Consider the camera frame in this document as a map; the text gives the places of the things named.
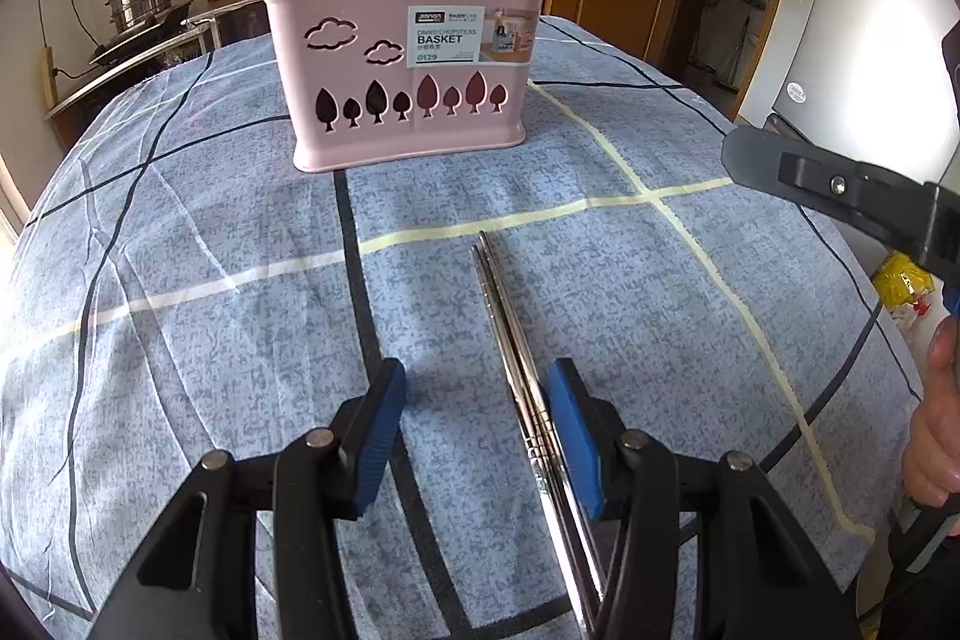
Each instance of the basket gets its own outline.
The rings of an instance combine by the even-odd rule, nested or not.
[[[542,0],[264,1],[298,169],[524,139]]]

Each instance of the screw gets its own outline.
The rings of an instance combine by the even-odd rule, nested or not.
[[[308,448],[326,448],[335,438],[330,429],[310,429],[306,432],[306,445]]]
[[[203,454],[200,463],[203,464],[203,469],[220,469],[227,465],[229,458],[230,455],[227,451],[210,451],[209,453]]]
[[[733,453],[727,453],[727,464],[734,472],[746,472],[754,465],[754,460],[747,456],[747,453],[733,451]]]
[[[630,451],[641,451],[650,444],[650,437],[639,429],[627,429],[620,435],[623,447]]]

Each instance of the hand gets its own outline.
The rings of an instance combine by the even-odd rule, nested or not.
[[[904,486],[920,504],[940,507],[960,493],[960,393],[953,379],[957,321],[947,317],[933,333],[923,375],[923,402],[910,421]],[[960,522],[950,533],[960,534]]]

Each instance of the checkered tablecloth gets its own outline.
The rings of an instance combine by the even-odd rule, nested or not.
[[[205,451],[280,450],[381,355],[408,373],[401,437],[338,527],[361,637],[576,637],[474,279],[480,229],[541,369],[573,357],[680,453],[761,459],[851,579],[919,384],[869,281],[829,221],[731,185],[731,126],[693,92],[564,20],[538,40],[517,148],[298,172],[269,36],[104,109],[24,231],[0,333],[0,560],[54,637],[85,635]]]

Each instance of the round sticker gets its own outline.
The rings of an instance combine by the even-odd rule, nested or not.
[[[786,95],[792,98],[798,104],[803,104],[806,100],[806,93],[803,92],[803,88],[800,87],[796,82],[791,82],[786,86]]]

